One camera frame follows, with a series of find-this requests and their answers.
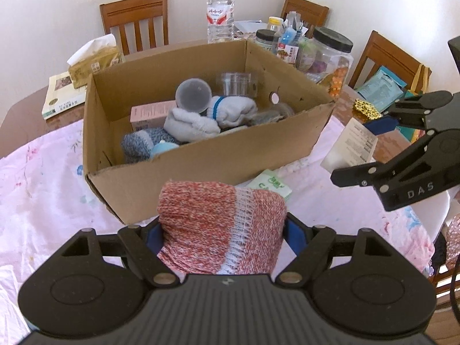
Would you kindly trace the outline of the translucent white plastic box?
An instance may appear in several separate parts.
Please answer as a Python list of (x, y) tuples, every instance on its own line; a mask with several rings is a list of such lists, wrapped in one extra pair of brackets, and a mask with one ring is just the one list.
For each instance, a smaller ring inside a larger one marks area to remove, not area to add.
[(220, 135), (227, 135), (227, 134), (230, 134), (230, 133), (236, 133), (236, 132), (242, 131), (242, 130), (247, 129), (247, 128), (248, 128), (247, 125), (240, 125), (238, 127), (222, 130)]

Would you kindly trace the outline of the gold tissue box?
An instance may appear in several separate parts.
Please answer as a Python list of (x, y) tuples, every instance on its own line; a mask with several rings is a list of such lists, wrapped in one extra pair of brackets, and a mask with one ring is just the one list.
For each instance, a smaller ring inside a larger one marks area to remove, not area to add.
[(67, 60), (69, 75), (75, 89), (87, 85), (93, 74), (123, 62), (123, 52), (113, 34), (88, 41)]

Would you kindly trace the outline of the wooden chair back right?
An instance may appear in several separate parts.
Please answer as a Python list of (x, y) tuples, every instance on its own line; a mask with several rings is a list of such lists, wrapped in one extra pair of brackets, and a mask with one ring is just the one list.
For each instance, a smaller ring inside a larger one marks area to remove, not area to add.
[(306, 36), (311, 38), (314, 29), (325, 24), (329, 8), (307, 0), (285, 0), (281, 10), (281, 17), (285, 19), (291, 11), (295, 11), (301, 15), (302, 21), (308, 28)]

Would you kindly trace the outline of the small clear jar dark contents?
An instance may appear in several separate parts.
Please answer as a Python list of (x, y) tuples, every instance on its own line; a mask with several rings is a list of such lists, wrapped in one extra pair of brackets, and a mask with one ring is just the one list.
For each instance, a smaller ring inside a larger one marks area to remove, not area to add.
[(190, 78), (179, 84), (175, 91), (177, 106), (189, 112), (202, 113), (207, 110), (212, 98), (212, 90), (207, 82)]

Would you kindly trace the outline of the small pink carton box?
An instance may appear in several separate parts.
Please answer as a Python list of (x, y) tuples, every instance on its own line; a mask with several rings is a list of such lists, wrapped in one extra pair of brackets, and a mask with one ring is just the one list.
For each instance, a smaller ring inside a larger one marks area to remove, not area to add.
[(130, 124), (134, 132), (143, 129), (162, 128), (175, 101), (162, 101), (134, 106), (131, 108)]

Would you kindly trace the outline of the pink floral tablecloth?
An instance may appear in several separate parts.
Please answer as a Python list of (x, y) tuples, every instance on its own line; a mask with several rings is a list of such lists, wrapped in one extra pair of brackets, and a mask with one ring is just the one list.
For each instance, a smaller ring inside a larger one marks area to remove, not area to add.
[[(17, 304), (22, 283), (77, 231), (114, 234), (121, 223), (83, 177), (81, 122), (49, 133), (1, 159), (1, 342), (15, 344), (29, 332)], [(342, 132), (331, 118), (308, 157), (276, 170), (287, 185), (288, 210), (308, 225), (340, 234), (369, 227), (417, 269), (434, 253), (426, 229), (409, 207), (384, 210), (370, 187), (339, 188), (321, 161)]]

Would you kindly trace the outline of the cardboard box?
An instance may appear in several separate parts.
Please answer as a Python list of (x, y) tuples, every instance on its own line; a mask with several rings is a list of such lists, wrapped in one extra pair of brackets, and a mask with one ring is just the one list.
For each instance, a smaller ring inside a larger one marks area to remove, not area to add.
[[(218, 77), (256, 77), (254, 97), (215, 94), (198, 111), (176, 105), (165, 130), (172, 149), (142, 132), (133, 152), (132, 109), (171, 101), (182, 87), (218, 90)], [(88, 185), (125, 224), (157, 212), (167, 181), (238, 184), (307, 156), (334, 107), (323, 87), (249, 41), (196, 45), (156, 53), (96, 73), (87, 88), (83, 172)]]

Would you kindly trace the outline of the pink knit sock roll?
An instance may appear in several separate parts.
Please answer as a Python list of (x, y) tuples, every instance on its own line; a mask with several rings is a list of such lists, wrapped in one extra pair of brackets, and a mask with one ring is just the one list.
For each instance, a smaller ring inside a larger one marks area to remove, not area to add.
[(158, 215), (159, 259), (183, 274), (270, 274), (281, 250), (287, 207), (276, 192), (220, 182), (169, 181)]

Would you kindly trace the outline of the green C&S tissue pack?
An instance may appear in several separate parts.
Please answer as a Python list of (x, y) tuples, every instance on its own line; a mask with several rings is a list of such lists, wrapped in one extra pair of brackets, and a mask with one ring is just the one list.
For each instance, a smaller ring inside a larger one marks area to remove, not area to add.
[(272, 170), (264, 170), (246, 185), (249, 189), (272, 191), (284, 200), (292, 194), (292, 190)]

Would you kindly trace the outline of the white sock blue band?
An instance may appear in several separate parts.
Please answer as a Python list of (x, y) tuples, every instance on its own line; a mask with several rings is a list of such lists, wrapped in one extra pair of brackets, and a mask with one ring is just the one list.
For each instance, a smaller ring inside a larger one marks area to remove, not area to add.
[(215, 120), (181, 108), (169, 111), (164, 130), (181, 143), (210, 139), (221, 133)]
[(242, 125), (258, 108), (252, 98), (244, 96), (214, 96), (207, 109), (207, 117), (215, 120), (220, 128)]

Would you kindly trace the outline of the wooden chair back centre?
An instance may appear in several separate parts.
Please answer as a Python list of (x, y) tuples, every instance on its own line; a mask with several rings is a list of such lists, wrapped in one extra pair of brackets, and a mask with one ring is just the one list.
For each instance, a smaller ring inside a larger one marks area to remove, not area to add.
[(106, 34), (112, 28), (118, 28), (121, 48), (124, 55), (130, 53), (125, 26), (134, 27), (134, 41), (137, 52), (143, 50), (140, 23), (147, 22), (149, 48), (156, 48), (155, 23), (156, 18), (162, 20), (163, 45), (169, 45), (168, 33), (168, 0), (120, 0), (100, 5), (101, 20)]

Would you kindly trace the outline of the blue plush doll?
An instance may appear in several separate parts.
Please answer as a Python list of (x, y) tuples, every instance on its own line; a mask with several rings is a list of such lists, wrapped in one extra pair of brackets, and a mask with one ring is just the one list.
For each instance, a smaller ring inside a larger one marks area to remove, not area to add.
[(179, 148), (179, 145), (176, 143), (166, 142), (161, 140), (159, 143), (155, 144), (150, 150), (150, 159), (163, 154), (169, 150)]

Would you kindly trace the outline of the large jar black lid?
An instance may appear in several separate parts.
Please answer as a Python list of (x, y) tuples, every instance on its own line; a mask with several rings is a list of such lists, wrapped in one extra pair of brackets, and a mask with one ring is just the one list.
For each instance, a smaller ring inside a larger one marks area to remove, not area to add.
[(306, 77), (337, 99), (353, 63), (353, 42), (332, 29), (315, 27), (308, 48), (311, 64), (306, 70)]

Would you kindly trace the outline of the blue speckled knit sock roll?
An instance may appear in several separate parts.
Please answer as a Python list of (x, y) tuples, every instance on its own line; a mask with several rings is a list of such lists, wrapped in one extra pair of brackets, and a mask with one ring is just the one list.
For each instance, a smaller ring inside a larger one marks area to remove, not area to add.
[(179, 145), (179, 141), (163, 128), (143, 129), (125, 135), (121, 142), (127, 164), (150, 159), (151, 148), (161, 140)]

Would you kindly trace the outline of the clear container red label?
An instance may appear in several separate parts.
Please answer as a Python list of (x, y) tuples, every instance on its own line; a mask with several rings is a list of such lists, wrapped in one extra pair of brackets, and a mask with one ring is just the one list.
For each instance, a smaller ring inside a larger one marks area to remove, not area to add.
[(217, 76), (217, 84), (221, 96), (257, 96), (258, 78), (254, 72), (223, 72)]

